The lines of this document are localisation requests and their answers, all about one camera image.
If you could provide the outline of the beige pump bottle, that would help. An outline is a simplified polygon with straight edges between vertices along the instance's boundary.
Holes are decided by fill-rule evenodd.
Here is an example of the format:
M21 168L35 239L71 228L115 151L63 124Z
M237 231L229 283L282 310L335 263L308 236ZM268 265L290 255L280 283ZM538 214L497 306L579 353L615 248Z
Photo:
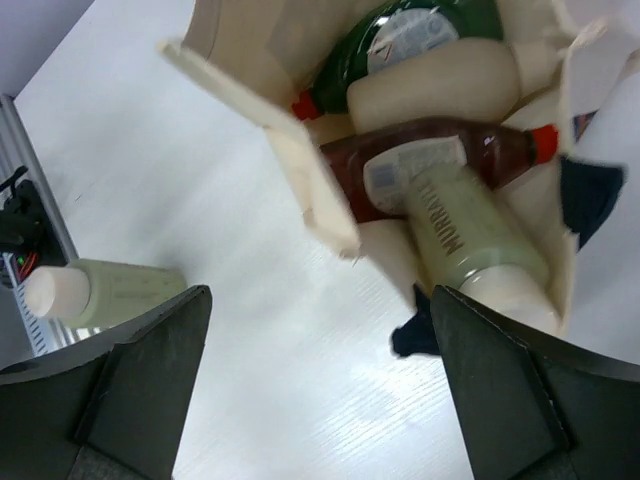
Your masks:
M432 116L499 122L551 84L561 58L544 40L464 38L354 82L348 111L358 134Z

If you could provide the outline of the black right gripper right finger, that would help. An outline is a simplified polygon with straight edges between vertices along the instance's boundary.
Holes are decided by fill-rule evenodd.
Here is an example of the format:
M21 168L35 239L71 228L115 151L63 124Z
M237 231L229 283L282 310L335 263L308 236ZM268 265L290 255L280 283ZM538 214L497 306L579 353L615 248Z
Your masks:
M475 478L638 478L637 365L449 287L435 288L431 313Z

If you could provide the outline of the dark red bottle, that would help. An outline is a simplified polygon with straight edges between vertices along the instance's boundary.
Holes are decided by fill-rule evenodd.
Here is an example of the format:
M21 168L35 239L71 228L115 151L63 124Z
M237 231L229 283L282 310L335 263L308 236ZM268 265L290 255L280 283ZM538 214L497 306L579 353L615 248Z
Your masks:
M471 168L496 190L558 151L552 124L518 130L451 117L426 117L320 147L358 223L401 218L412 179L436 164Z

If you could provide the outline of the green bottle white cap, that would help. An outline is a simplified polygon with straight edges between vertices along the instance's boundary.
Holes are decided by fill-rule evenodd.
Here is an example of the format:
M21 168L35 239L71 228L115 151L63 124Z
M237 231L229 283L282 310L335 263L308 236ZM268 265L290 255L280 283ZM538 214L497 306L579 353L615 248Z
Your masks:
M115 327L187 289L176 270L89 259L38 267L27 280L37 311L70 329Z

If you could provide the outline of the green bottle red cap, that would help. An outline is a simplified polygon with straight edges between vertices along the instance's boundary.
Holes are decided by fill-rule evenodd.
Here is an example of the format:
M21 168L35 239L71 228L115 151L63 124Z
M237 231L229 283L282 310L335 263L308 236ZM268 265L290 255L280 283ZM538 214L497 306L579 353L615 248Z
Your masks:
M504 38L495 1L389 1L336 43L291 110L300 120L344 114L347 90L355 81L467 37Z

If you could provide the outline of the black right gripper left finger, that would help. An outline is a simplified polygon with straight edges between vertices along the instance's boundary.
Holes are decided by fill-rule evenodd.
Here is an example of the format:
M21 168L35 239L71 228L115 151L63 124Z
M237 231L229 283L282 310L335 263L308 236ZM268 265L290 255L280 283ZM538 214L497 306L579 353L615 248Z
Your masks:
M2 478L171 478L212 303L207 286L191 287L2 369Z

